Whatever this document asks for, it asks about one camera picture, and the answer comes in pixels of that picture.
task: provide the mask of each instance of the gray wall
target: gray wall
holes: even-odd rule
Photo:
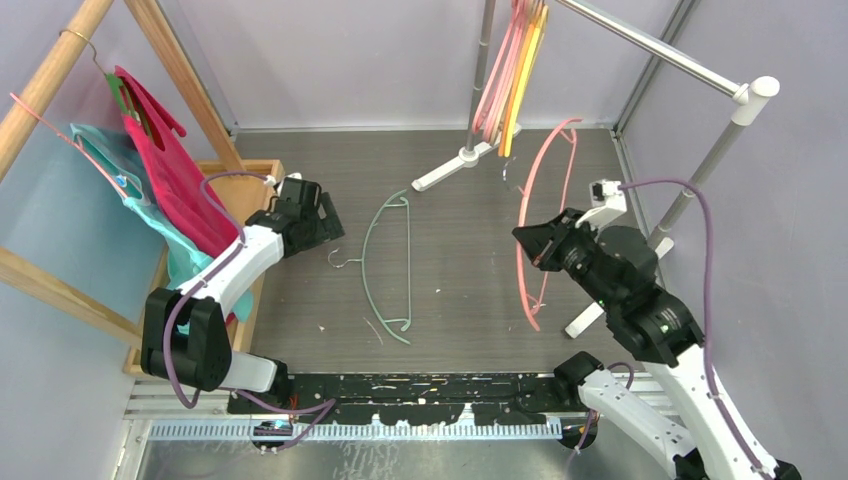
[[[464,128],[467,122],[483,0],[179,3],[244,128]],[[659,34],[676,1],[594,3]],[[497,3],[490,63],[509,5]],[[519,121],[615,120],[647,56],[556,2],[549,5]]]
[[[0,114],[11,107],[80,2],[0,2]],[[208,155],[164,69],[123,2],[94,43],[173,108],[188,144]],[[84,52],[48,120],[118,128],[117,107]],[[127,318],[137,319],[162,242],[87,161],[37,127],[0,183],[0,244]],[[0,283],[0,478],[104,479],[117,458],[118,430],[132,379],[121,373],[127,346]]]
[[[846,24],[840,2],[702,2],[679,43],[737,81],[773,75],[782,85],[705,188],[717,229],[716,364],[763,444],[810,479],[848,471]],[[732,110],[665,67],[627,132],[636,178],[688,178]],[[642,189],[651,225],[676,193]],[[701,317],[697,205],[673,237],[663,271]]]

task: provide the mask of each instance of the pink garment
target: pink garment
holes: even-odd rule
[[[141,155],[153,185],[156,203],[168,220],[198,249],[217,257],[236,239],[238,232],[203,198],[200,192],[203,173],[174,135],[176,132],[184,137],[185,129],[126,70],[115,67],[115,75],[124,81],[150,124],[153,138],[147,136],[144,127],[135,118],[123,115],[124,128]],[[218,196],[211,188],[209,190],[220,205]]]

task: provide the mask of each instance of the wooden rack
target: wooden rack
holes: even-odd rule
[[[84,0],[68,23],[67,30],[91,38],[112,2]],[[218,156],[217,160],[199,161],[201,170],[206,175],[224,170],[249,170],[281,178],[283,168],[278,160],[242,160],[239,157],[156,0],[125,2]],[[24,88],[21,100],[38,114],[43,114],[85,47],[86,42],[79,36],[62,33]],[[0,181],[6,176],[37,123],[18,104],[12,106],[0,123]],[[222,178],[213,182],[212,186],[227,210],[240,222],[257,209],[264,208],[270,195],[261,182],[248,178]],[[167,282],[164,257],[163,254],[151,288]],[[133,322],[122,317],[96,299],[3,247],[0,247],[0,280],[129,344],[130,353],[124,370],[142,375],[138,351],[141,347],[141,321]],[[262,282],[263,277],[259,277],[252,287],[254,306],[247,322],[233,322],[230,328],[230,339],[236,350],[247,351],[250,348]]]

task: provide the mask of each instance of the clothing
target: clothing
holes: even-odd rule
[[[123,191],[127,196],[123,200],[124,205],[165,239],[168,244],[168,288],[176,288],[191,280],[212,263],[212,257],[198,250],[194,242],[162,214],[156,199],[150,195],[150,180],[128,135],[76,124],[71,124],[71,132],[74,141],[79,142],[106,172],[115,178],[125,177],[124,182],[119,182],[125,184]],[[247,291],[233,306],[233,314],[244,322],[252,308],[253,294]]]
[[[115,75],[147,116],[151,135],[130,115],[122,115],[124,128],[141,155],[159,208],[177,229],[204,253],[217,257],[238,236],[236,228],[215,210],[200,192],[204,176],[180,144],[185,129],[147,90],[121,67]],[[209,189],[211,197],[221,203]]]

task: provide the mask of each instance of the teal shirt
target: teal shirt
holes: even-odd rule
[[[180,233],[156,205],[153,187],[129,135],[73,123],[71,132],[74,141],[80,142],[91,158],[126,193],[124,205],[165,238],[168,244],[168,276],[171,279],[168,288],[179,287],[212,263],[213,258],[198,250],[194,242]],[[245,322],[252,309],[253,294],[247,291],[233,306],[233,313],[240,322]],[[179,329],[182,333],[187,332],[187,328]]]

